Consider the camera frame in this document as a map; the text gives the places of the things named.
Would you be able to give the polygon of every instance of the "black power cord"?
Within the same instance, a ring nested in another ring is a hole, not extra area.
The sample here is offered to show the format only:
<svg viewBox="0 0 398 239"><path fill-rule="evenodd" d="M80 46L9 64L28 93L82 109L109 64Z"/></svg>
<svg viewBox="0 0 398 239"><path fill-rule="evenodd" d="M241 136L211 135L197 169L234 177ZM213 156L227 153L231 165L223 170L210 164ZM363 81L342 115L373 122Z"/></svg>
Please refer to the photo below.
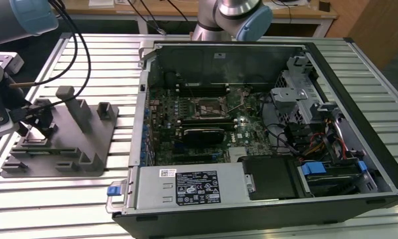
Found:
<svg viewBox="0 0 398 239"><path fill-rule="evenodd" d="M76 37L76 34L74 34L74 28L73 28L73 26L70 25L70 22L69 22L66 16L62 15L62 14L58 14L58 16L64 19L64 21L65 21L65 23L66 23L66 25L68 25L68 27L69 27L69 29L70 29L70 32L72 32L72 38L73 38L73 44L74 44L73 57L72 57L72 60L70 60L70 62L69 62L68 67L65 68L65 70L62 70L62 72L60 72L56 76L50 77L50 78L49 78L48 80L45 80L45 81L34 82L34 83L32 84L32 86L40 86L40 85L44 85L44 84L46 84L46 83L54 81L56 79L58 79L58 78L60 78L60 77L61 77L61 76L70 70L72 65L73 65L73 63L74 63L74 61L76 61L76 59L77 59L77 56L78 56L78 41L77 41L77 37Z"/></svg>
<svg viewBox="0 0 398 239"><path fill-rule="evenodd" d="M153 16L153 14L152 14L152 12L150 12L150 10L149 10L149 8L148 8L148 6L146 6L144 0L140 0L140 2L141 2L141 4L144 5L144 7L145 7L145 9L146 9L146 11L148 11L148 13L149 13L149 15L150 15L150 17L152 17L154 26L157 27L157 29L161 29L161 28L160 28L160 25L158 25L158 23L157 23L157 20L154 19L154 16Z"/></svg>
<svg viewBox="0 0 398 239"><path fill-rule="evenodd" d="M153 28L161 35L166 35L165 31L160 28L160 26L158 26L158 24L157 24L157 22L156 22L156 20L154 20L154 16L152 15L152 13L150 13L150 11L149 11L149 9L148 9L148 7L146 7L144 1L141 1L141 3L142 3L142 5L144 5L144 7L145 7L145 9L146 9L146 11L148 11L148 13L149 13L152 19L153 19L153 22L154 22L156 26L153 26L153 25L148 22L148 20L145 19L145 17L140 14L140 12L138 12L137 8L134 7L134 5L133 5L133 3L132 3L130 0L128 0L128 3L130 4L130 6L132 6L132 8L133 8L133 10L134 10L134 12L136 12L136 14L137 14L137 16L145 21L146 25L148 25L149 27L152 27L152 28Z"/></svg>
<svg viewBox="0 0 398 239"><path fill-rule="evenodd" d="M290 13L290 7L291 6L298 6L298 4L286 4L285 2L281 1L282 4L274 2L274 0L271 0L271 2L278 5L278 6L286 6L289 9L289 25L291 24L291 13Z"/></svg>
<svg viewBox="0 0 398 239"><path fill-rule="evenodd" d="M88 50L88 46L86 46L86 42L85 42L85 39L84 39L84 36L81 34L81 31L77 27L77 25L74 24L66 10L65 10L65 6L61 2L61 0L49 0L49 3L50 5L53 6L53 8L56 9L57 13L62 16L64 19L66 19L66 23L69 25L69 28L70 28L70 31L73 33L73 35L76 36L76 34L78 34L78 37L81 39L81 42L82 42L82 46L84 46L84 49L85 49L85 55L86 55L86 62L88 62L88 72L86 72L86 77L85 77L85 81L84 81L84 84L78 90L78 92L68 99L62 100L62 101L58 101L58 102L54 102L52 104L48 104L48 105L44 105L44 106L40 106L34 109L30 109L28 110L28 115L29 114L34 114L36 112L38 112L40 110L42 109L46 109L46 108L50 108L61 103L65 103L73 99L76 99L81 92L84 91L85 87L86 87L86 84L89 82L89 79L90 79L90 75L92 75L92 59L90 59L90 53L89 53L89 50Z"/></svg>
<svg viewBox="0 0 398 239"><path fill-rule="evenodd" d="M185 14L182 13L182 11L178 9L178 7L173 4L173 2L171 2L171 0L166 0L167 1L167 3L174 7L174 9L179 12L179 15L183 17L183 19L186 20L186 23L187 23L187 25L189 25L189 27L190 27L190 22L189 22L189 20L187 20L187 18L186 18L186 16L185 16Z"/></svg>

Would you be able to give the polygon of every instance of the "slotted metal surface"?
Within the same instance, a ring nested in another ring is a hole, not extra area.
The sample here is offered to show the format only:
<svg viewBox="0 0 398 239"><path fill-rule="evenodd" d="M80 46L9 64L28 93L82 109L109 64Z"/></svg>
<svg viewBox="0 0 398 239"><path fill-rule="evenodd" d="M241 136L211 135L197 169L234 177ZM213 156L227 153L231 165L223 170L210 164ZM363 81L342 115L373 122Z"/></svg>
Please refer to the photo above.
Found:
<svg viewBox="0 0 398 239"><path fill-rule="evenodd" d="M89 104L109 101L120 107L106 172L93 178L5 179L0 177L0 238L130 238L124 229L113 223L105 211L106 186L112 181L122 180L128 174L140 75L138 43L144 40L165 39L187 40L189 38L186 36L163 38L145 35L85 35L92 53L93 72L81 98ZM363 56L354 46L342 39L266 37L262 41L315 43L398 161L398 96L373 66L362 61ZM72 54L72 40L61 40L40 73L38 81L58 74L68 65ZM30 92L33 99L49 98L54 102L57 86L82 85L86 75L85 51L80 50L80 54L77 63L62 78ZM330 96L327 88L325 86L322 88ZM0 166L16 139L14 135L1 140ZM116 198L114 202L121 203L122 198ZM339 224L189 238L261 239L293 235L301 239L398 238L398 206L367 212Z"/></svg>

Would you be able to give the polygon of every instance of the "motherboard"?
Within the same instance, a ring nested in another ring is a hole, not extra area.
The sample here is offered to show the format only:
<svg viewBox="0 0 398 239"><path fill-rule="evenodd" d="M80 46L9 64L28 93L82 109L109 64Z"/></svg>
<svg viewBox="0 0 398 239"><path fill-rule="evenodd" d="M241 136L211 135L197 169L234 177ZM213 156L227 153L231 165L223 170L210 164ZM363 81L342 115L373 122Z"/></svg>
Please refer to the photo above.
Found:
<svg viewBox="0 0 398 239"><path fill-rule="evenodd" d="M247 86L150 89L153 165L226 163L241 156L270 155L262 96Z"/></svg>

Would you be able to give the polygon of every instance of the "metal frame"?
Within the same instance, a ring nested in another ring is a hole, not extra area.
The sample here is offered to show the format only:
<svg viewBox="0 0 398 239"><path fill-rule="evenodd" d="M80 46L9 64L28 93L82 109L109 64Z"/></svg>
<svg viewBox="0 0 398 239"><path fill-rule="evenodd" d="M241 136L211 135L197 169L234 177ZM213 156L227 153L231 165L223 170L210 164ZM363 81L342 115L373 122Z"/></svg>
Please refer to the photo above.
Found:
<svg viewBox="0 0 398 239"><path fill-rule="evenodd" d="M126 231L112 221L106 213L106 187L128 175L129 145L140 77L138 46L141 41L189 40L186 35L85 34L93 59L93 75L81 98L89 104L106 99L120 107L117 128L109 150L106 172L93 178L0 177L0 239L1 238L104 238L132 239ZM60 40L41 70L37 80L56 75L72 59L73 40ZM398 93L391 90L386 78L351 44L339 38L265 37L261 41L311 41L322 52L346 90L369 119L398 162ZM53 97L57 86L84 82L86 58L81 51L73 69L62 79L36 88L29 95ZM5 136L0 141L0 165L16 141ZM113 198L114 206L122 198ZM202 235L194 238L269 237L301 239L319 238L398 238L398 206L377 209L343 223Z"/></svg>
<svg viewBox="0 0 398 239"><path fill-rule="evenodd" d="M138 26L138 33L140 34L149 34L148 25L145 21L141 19L141 17L136 15L96 15L96 14L72 14L70 17L73 19L81 19L81 20L134 20L137 22ZM145 15L144 18L146 21L152 21L152 17L149 15ZM158 21L185 21L185 19L181 16L162 16L156 15L156 20ZM186 16L189 21L197 22L198 18L195 16ZM329 31L331 22L334 18L321 18L321 19L313 19L313 18L274 18L271 20L271 23L282 23L282 24L314 24L318 25L315 32L313 34L313 37L325 37L326 33Z"/></svg>

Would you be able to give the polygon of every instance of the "white label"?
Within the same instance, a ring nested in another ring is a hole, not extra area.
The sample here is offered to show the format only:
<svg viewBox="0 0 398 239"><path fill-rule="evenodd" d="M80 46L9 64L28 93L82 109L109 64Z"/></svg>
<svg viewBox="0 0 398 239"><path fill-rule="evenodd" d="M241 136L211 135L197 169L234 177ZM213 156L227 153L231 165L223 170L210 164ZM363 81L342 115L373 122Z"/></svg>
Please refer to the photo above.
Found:
<svg viewBox="0 0 398 239"><path fill-rule="evenodd" d="M117 11L117 13L122 13L122 14L134 14L133 11Z"/></svg>
<svg viewBox="0 0 398 239"><path fill-rule="evenodd" d="M174 177L177 173L175 169L161 169L160 170L160 177Z"/></svg>
<svg viewBox="0 0 398 239"><path fill-rule="evenodd" d="M225 59L225 53L215 53L215 54L213 55L213 58L214 58L214 59Z"/></svg>
<svg viewBox="0 0 398 239"><path fill-rule="evenodd" d="M219 197L219 194L207 194L206 197L207 197L207 198L218 198L218 197Z"/></svg>
<svg viewBox="0 0 398 239"><path fill-rule="evenodd" d="M114 0L116 4L125 4L129 5L130 3L128 2L128 0Z"/></svg>

